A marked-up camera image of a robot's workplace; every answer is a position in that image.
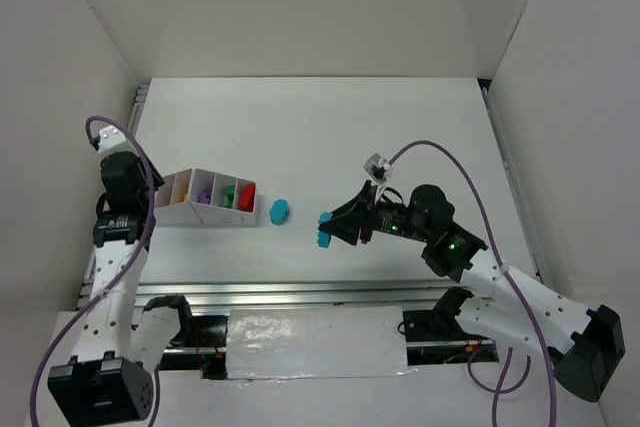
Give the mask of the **green square lego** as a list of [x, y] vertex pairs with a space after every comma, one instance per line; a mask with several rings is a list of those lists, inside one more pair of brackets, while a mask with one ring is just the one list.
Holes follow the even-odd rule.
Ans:
[[222, 200], [220, 206], [227, 209], [232, 209], [235, 200], [236, 188], [234, 186], [227, 186], [222, 191]]

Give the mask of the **yellow lego brick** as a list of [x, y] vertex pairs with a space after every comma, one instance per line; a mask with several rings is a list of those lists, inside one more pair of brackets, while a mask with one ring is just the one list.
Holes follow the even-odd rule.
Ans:
[[188, 191], [185, 189], [174, 190], [171, 197], [171, 203], [177, 204], [188, 200]]

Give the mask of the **teal rounded lego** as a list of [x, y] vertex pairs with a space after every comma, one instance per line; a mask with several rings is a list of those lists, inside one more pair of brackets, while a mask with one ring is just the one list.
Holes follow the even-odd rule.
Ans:
[[269, 219], [274, 225], [284, 224], [289, 217], [289, 203], [285, 199], [277, 199], [273, 202], [269, 211]]

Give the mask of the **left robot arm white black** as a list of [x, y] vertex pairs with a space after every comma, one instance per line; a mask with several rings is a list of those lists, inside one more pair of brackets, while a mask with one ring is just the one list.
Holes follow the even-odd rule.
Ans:
[[154, 297], [134, 313], [155, 218], [149, 198], [159, 175], [144, 177], [133, 152], [100, 161], [105, 188], [93, 228], [96, 269], [93, 305], [69, 360], [51, 367], [47, 387], [72, 426], [143, 421], [156, 397], [153, 376], [164, 350], [190, 333], [191, 308], [182, 295]]

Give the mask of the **red lego brick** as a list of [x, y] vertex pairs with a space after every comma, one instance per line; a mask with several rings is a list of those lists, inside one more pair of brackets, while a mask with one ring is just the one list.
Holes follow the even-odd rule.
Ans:
[[243, 212], [253, 212], [256, 196], [256, 184], [247, 184], [240, 192], [238, 209]]

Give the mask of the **purple lego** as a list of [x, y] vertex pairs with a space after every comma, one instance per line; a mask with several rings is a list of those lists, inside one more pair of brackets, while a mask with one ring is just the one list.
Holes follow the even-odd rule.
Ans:
[[212, 200], [212, 193], [212, 188], [201, 191], [197, 196], [197, 202], [200, 204], [210, 205]]

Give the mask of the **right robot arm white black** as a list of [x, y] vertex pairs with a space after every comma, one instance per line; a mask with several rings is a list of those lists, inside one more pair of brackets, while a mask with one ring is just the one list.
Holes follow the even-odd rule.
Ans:
[[479, 237], [454, 220], [454, 206], [435, 185], [416, 187], [407, 204], [376, 197], [364, 183], [349, 202], [318, 220], [318, 243], [367, 243], [373, 233], [420, 242], [426, 265], [454, 281], [436, 304], [445, 323], [549, 359], [553, 377], [576, 397], [597, 402], [625, 354], [621, 319], [592, 309], [499, 264]]

